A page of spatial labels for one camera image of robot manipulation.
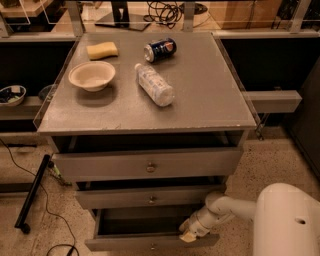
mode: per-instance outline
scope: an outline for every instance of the white bowl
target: white bowl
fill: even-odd
[[[21,85],[11,85],[0,90],[0,106],[18,106],[24,100],[27,89]]]
[[[74,67],[69,73],[73,85],[89,92],[105,88],[115,76],[115,68],[108,62],[89,61]]]

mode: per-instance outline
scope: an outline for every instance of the table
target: table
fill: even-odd
[[[153,67],[175,89],[158,107],[138,85],[134,66],[146,43],[177,43]],[[85,46],[113,41],[118,57],[110,86],[96,93],[73,87],[70,69],[89,61]],[[209,32],[84,34],[38,129],[53,161],[73,182],[80,205],[96,218],[92,251],[213,246],[217,234],[187,244],[177,227],[207,193],[224,191],[256,127],[219,44]]]

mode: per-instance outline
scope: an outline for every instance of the shelf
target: shelf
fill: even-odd
[[[0,120],[33,120],[42,101],[37,96],[29,96],[15,107],[0,107]]]

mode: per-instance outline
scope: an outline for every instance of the countertop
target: countertop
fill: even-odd
[[[147,64],[143,47],[173,38],[177,52],[152,65],[175,90],[174,102],[158,107],[136,81],[134,66]],[[86,47],[116,44],[119,56],[107,61],[116,76],[99,92],[76,88],[69,71],[89,61]],[[254,129],[256,123],[210,32],[141,33],[119,30],[85,33],[46,111],[42,135],[102,135]]]

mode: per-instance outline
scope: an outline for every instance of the soda can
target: soda can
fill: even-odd
[[[171,38],[149,43],[144,47],[144,57],[149,62],[167,58],[177,51],[177,44]]]

